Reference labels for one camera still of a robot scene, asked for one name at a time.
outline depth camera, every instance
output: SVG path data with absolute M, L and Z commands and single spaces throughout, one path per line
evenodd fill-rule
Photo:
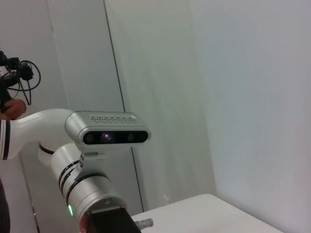
M 146 124 L 133 113 L 75 112 L 68 117 L 65 129 L 83 152 L 130 147 L 150 138 Z

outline camera rig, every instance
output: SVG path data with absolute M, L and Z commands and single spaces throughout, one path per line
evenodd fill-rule
M 34 87 L 30 87 L 29 81 L 33 79 L 33 66 L 36 68 L 39 74 L 39 80 Z M 20 61 L 18 57 L 7 58 L 3 51 L 0 51 L 0 67 L 5 67 L 8 71 L 4 75 L 0 76 L 0 110 L 5 112 L 7 108 L 4 104 L 11 100 L 12 97 L 8 90 L 22 91 L 28 105 L 31 105 L 31 90 L 39 86 L 41 82 L 41 73 L 38 67 L 31 61 L 23 60 Z M 21 79 L 27 82 L 28 89 L 24 89 Z M 18 88 L 11 88 L 12 86 L 18 84 Z
M 0 128 L 0 160 L 14 158 L 29 142 L 40 142 L 40 153 L 50 157 L 55 181 L 81 233 L 140 233 L 153 226 L 151 219 L 132 220 L 105 173 L 108 159 L 150 140 L 147 125 L 136 114 L 49 109 L 1 120 Z

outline white wall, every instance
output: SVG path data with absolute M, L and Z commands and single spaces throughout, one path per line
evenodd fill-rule
M 186 0 L 107 0 L 127 111 L 151 141 L 134 150 L 144 209 L 213 193 L 206 117 Z
M 310 1 L 190 2 L 218 196 L 311 232 Z
M 73 111 L 123 112 L 103 0 L 47 0 Z

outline person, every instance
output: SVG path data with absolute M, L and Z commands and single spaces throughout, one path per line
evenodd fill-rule
M 15 120 L 26 111 L 26 104 L 20 99 L 12 99 L 4 104 L 8 109 L 0 113 L 0 120 Z M 0 179 L 0 233 L 9 233 L 11 228 L 8 202 Z

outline white backdrop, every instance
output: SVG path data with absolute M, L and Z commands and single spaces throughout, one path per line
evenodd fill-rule
M 146 120 L 134 150 L 146 210 L 213 193 L 202 80 L 187 0 L 107 0 L 127 111 Z
M 190 3 L 218 196 L 311 232 L 311 2 Z

